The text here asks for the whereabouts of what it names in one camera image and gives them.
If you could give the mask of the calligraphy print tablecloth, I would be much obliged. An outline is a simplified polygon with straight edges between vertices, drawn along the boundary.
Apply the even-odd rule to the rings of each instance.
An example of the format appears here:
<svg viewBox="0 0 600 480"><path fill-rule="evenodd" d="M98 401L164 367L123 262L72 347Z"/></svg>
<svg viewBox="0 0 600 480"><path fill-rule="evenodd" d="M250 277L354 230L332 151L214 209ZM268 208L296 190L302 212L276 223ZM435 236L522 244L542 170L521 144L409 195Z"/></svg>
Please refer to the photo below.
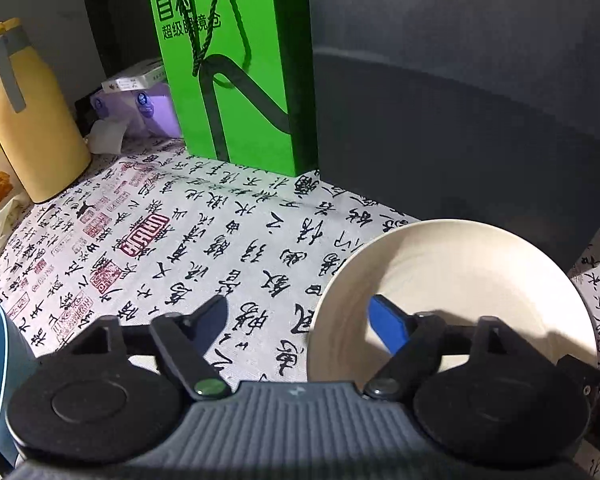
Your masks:
<svg viewBox="0 0 600 480"><path fill-rule="evenodd" d="M99 315L145 322L221 294L230 324L209 353L221 374L301 379L329 280L374 237L410 249L422 232L316 172L289 179L152 139L95 157L24 216L0 255L0 303L42 354Z"/></svg>

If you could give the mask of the dark grey paper bag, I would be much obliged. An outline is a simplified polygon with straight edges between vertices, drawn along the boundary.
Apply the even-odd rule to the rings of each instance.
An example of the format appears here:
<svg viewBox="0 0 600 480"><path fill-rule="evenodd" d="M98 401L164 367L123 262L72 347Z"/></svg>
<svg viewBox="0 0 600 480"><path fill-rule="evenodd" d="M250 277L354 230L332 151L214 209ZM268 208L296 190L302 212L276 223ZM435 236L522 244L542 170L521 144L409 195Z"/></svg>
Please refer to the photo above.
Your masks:
<svg viewBox="0 0 600 480"><path fill-rule="evenodd" d="M322 178L513 232L600 227L600 0L310 0Z"/></svg>

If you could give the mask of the yellow thermos jug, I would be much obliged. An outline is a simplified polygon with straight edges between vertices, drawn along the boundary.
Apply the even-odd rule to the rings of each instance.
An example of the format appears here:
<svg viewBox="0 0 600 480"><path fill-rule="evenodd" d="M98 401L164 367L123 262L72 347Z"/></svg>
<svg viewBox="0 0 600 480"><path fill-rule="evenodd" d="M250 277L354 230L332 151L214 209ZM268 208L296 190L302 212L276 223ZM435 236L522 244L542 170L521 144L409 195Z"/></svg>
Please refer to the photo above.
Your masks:
<svg viewBox="0 0 600 480"><path fill-rule="evenodd" d="M0 22L0 145L33 203L64 192L92 154L19 18Z"/></svg>

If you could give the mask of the purple tissue pack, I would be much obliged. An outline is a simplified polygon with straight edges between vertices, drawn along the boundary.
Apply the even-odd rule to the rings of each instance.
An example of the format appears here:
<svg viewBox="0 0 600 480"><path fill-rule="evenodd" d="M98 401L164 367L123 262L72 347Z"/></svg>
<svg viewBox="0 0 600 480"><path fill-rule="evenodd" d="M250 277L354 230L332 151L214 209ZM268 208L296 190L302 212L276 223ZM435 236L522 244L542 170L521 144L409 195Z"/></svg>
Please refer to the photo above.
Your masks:
<svg viewBox="0 0 600 480"><path fill-rule="evenodd" d="M182 136L169 85L154 84L151 88L106 93L95 92L91 106L99 119L125 122L130 136Z"/></svg>

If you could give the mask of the small white carton box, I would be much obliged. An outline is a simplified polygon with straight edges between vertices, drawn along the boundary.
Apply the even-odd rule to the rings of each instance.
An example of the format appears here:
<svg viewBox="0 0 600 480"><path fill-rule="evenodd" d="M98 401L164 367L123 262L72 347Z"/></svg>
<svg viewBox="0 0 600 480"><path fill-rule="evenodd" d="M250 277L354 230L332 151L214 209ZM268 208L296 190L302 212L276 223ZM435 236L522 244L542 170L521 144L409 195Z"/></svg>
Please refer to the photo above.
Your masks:
<svg viewBox="0 0 600 480"><path fill-rule="evenodd" d="M166 80L162 58L148 58L102 82L106 93L146 90Z"/></svg>

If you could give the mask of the green paper gift bag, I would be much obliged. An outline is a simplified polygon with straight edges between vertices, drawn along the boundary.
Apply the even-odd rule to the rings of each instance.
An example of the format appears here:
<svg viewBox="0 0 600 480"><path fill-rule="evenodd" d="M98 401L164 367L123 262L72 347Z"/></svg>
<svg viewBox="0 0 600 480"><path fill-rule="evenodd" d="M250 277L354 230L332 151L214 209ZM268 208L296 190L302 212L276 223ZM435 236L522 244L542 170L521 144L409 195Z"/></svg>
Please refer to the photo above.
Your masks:
<svg viewBox="0 0 600 480"><path fill-rule="evenodd" d="M309 0L150 0L189 154L295 177L317 166Z"/></svg>

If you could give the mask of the white tissue sheet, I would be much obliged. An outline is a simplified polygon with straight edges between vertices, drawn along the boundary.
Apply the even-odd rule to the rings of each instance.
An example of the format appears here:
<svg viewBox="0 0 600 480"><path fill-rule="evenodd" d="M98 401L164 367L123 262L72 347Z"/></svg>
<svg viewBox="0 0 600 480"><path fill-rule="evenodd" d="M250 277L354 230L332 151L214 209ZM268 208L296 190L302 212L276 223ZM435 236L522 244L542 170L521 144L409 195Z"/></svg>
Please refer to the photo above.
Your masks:
<svg viewBox="0 0 600 480"><path fill-rule="evenodd" d="M117 120L99 119L86 136L86 144L95 155L120 155L128 124Z"/></svg>

